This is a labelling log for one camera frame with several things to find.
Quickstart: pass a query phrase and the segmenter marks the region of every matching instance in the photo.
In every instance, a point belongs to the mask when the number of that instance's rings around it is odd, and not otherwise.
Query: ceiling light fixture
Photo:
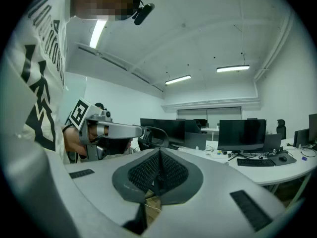
[[[179,78],[167,81],[167,82],[165,82],[165,84],[169,85],[169,84],[176,83],[176,82],[183,81],[183,80],[190,79],[190,78],[192,78],[192,77],[190,75],[187,75],[187,76],[184,76],[184,77],[179,77]]]
[[[244,70],[249,69],[249,65],[237,65],[237,66],[227,66],[217,68],[217,72],[233,71],[233,70]]]
[[[100,37],[101,32],[103,31],[103,28],[105,27],[106,20],[97,20],[93,34],[91,36],[89,47],[95,49]]]

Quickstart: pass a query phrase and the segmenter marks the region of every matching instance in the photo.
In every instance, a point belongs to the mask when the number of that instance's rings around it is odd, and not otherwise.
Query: ceiling beam
[[[205,22],[204,24],[190,29],[187,32],[181,32],[180,34],[175,36],[175,33],[173,32],[172,35],[166,35],[165,38],[160,39],[160,45],[152,44],[151,47],[154,47],[151,51],[148,52],[147,55],[142,56],[142,58],[129,69],[129,72],[133,72],[136,68],[140,67],[141,64],[143,64],[145,61],[149,60],[159,52],[163,51],[167,47],[183,41],[188,38],[192,38],[196,35],[201,35],[203,32],[210,31],[213,28],[221,28],[229,25],[236,25],[241,24],[241,18],[237,18],[234,20],[219,20],[219,21],[209,21]],[[271,21],[266,19],[244,19],[244,25],[270,25]]]

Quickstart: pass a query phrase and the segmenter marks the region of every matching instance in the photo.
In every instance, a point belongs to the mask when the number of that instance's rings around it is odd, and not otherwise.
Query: white table
[[[204,131],[204,132],[211,132],[212,133],[212,136],[211,136],[211,140],[213,141],[213,134],[215,131],[219,132],[219,129],[217,128],[201,128],[201,131]]]
[[[285,139],[282,140],[281,146],[284,147],[284,150],[287,150],[289,153],[293,155],[293,157],[297,160],[295,163],[283,165],[283,166],[274,166],[274,167],[243,167],[238,166],[237,158],[229,161],[230,167],[238,170],[242,174],[246,175],[248,178],[253,180],[255,183],[259,185],[276,185],[273,188],[273,193],[276,191],[278,185],[282,182],[287,182],[290,180],[294,180],[303,176],[306,176],[301,188],[299,189],[298,194],[294,197],[294,202],[298,199],[303,189],[306,186],[310,178],[311,172],[317,167],[317,156],[313,158],[307,158],[306,161],[302,160],[303,155],[301,154],[301,150],[286,146],[287,143],[293,143],[294,139]],[[206,151],[190,149],[186,147],[179,147],[179,151],[190,153],[211,161],[217,161],[221,163],[228,162],[229,157],[227,155],[218,155],[217,147],[218,142],[216,141],[207,141],[206,143]],[[315,155],[313,151],[305,151],[305,155]]]

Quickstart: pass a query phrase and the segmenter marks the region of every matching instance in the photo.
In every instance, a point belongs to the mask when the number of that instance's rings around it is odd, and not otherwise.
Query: office chair
[[[276,133],[282,134],[282,139],[286,139],[286,127],[283,119],[277,120]]]

